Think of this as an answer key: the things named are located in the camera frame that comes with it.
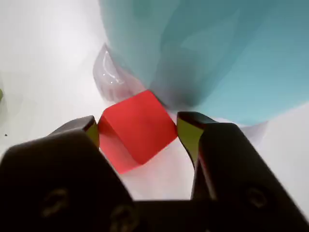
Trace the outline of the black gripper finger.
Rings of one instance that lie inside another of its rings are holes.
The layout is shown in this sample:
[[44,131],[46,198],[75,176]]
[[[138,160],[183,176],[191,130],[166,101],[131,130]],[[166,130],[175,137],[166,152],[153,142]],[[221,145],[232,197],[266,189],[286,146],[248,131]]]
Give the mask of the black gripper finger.
[[132,199],[98,143],[85,116],[10,147],[0,162],[1,231],[135,231]]
[[198,112],[177,114],[195,168],[191,197],[209,201],[210,232],[306,232],[309,224],[240,128]]

